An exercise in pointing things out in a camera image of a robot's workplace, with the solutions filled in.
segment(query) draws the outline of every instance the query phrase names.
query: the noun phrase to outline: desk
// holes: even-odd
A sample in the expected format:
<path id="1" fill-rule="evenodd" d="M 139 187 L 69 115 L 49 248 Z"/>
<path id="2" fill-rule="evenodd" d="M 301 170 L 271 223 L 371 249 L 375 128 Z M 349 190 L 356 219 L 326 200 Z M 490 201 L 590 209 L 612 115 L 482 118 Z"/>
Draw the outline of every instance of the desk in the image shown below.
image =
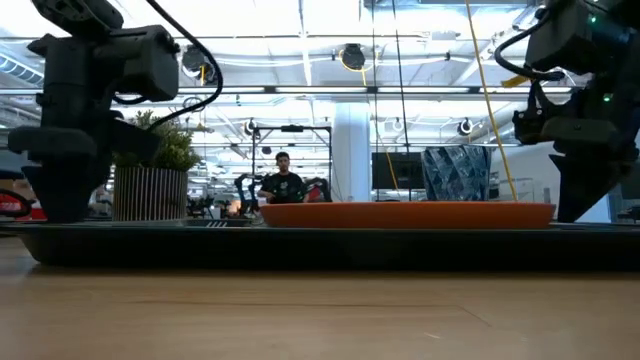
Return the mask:
<path id="1" fill-rule="evenodd" d="M 0 239 L 2 359 L 640 359 L 640 275 L 133 272 Z"/>

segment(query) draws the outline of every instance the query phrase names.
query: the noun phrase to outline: ribbed pot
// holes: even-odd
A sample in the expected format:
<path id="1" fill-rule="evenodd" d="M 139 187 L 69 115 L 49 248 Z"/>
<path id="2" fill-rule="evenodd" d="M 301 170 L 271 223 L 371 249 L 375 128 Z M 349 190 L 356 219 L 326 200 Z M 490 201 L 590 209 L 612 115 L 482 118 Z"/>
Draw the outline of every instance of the ribbed pot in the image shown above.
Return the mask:
<path id="1" fill-rule="evenodd" d="M 187 213 L 187 173 L 167 169 L 116 168 L 114 221 L 183 219 Z"/>

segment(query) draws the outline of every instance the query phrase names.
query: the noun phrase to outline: black t-shirt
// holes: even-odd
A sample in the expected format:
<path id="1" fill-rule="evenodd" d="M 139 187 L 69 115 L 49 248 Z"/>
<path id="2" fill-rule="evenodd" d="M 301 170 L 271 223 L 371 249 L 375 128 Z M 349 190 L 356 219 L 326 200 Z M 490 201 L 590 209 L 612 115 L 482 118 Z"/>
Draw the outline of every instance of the black t-shirt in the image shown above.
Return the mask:
<path id="1" fill-rule="evenodd" d="M 275 195 L 272 204 L 288 204 L 300 202 L 299 193 L 302 189 L 302 179 L 294 173 L 287 175 L 275 174 L 262 184 L 262 191 Z"/>

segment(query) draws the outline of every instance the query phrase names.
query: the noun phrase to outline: ceiling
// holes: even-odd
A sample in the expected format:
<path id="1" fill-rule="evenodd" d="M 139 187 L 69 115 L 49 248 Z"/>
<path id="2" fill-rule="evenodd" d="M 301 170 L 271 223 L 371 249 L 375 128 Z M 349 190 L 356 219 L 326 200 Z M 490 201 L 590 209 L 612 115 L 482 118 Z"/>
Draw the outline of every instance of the ceiling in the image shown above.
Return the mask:
<path id="1" fill-rule="evenodd" d="M 123 15 L 125 27 L 162 24 L 182 46 L 187 41 L 158 16 L 145 0 L 110 0 Z M 371 0 L 158 0 L 178 22 L 212 52 L 220 63 L 227 92 L 205 111 L 185 116 L 185 127 L 204 126 L 194 133 L 194 147 L 206 158 L 203 178 L 215 176 L 228 185 L 233 178 L 251 170 L 246 154 L 251 141 L 243 126 L 253 119 L 259 126 L 299 124 L 331 126 L 339 102 L 368 102 L 378 133 L 371 142 L 384 144 L 388 151 L 404 149 L 403 120 L 406 118 L 408 142 L 416 146 L 434 143 L 486 143 L 494 140 L 490 132 L 487 105 L 482 92 L 454 96 L 442 92 L 426 96 L 409 94 L 404 101 L 399 92 L 379 96 L 336 92 L 314 94 L 311 89 L 332 87 L 478 87 L 481 78 L 475 60 L 463 0 L 396 0 L 396 17 L 391 0 L 377 0 L 372 21 Z M 531 26 L 539 1 L 472 0 L 472 20 L 488 86 L 499 87 L 512 77 L 497 66 L 493 49 L 520 28 Z M 44 60 L 31 54 L 26 45 L 44 35 L 66 34 L 42 18 L 31 1 L 12 2 L 0 12 L 0 124 L 8 127 L 37 124 L 39 109 L 33 93 L 42 84 Z M 360 44 L 367 59 L 364 73 L 348 71 L 339 59 L 345 44 Z M 505 56 L 522 63 L 526 42 L 514 45 Z M 373 60 L 377 56 L 375 68 Z M 8 66 L 6 60 L 12 61 Z M 211 89 L 201 88 L 197 79 L 183 72 L 185 89 L 172 102 L 137 106 L 115 106 L 125 117 L 151 109 L 157 115 L 182 108 L 187 98 Z M 579 86 L 583 77 L 570 76 L 562 83 L 547 86 Z M 302 87 L 286 94 L 251 94 L 246 87 Z M 568 90 L 559 91 L 558 101 Z M 512 139 L 510 121 L 513 111 L 522 108 L 526 91 L 492 95 L 492 110 L 506 142 Z M 470 137 L 461 137 L 456 127 L 468 118 L 477 126 Z M 289 151 L 297 172 L 308 176 L 326 176 L 328 151 L 320 134 L 274 132 L 262 145 L 297 143 L 282 146 Z M 257 151 L 261 171 L 273 170 L 272 156 Z"/>

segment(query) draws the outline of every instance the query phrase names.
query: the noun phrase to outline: potted plant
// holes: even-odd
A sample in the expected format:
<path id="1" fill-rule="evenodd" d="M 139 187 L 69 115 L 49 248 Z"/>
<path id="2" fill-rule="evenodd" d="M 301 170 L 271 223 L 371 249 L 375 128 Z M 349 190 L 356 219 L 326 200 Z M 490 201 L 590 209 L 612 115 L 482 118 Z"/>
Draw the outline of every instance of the potted plant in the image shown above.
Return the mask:
<path id="1" fill-rule="evenodd" d="M 153 111 L 139 111 L 129 120 L 147 129 L 159 118 Z M 191 133 L 176 122 L 153 130 L 162 139 L 149 162 L 131 153 L 114 154 L 113 220 L 175 220 L 186 216 L 187 171 L 200 157 L 191 148 Z"/>

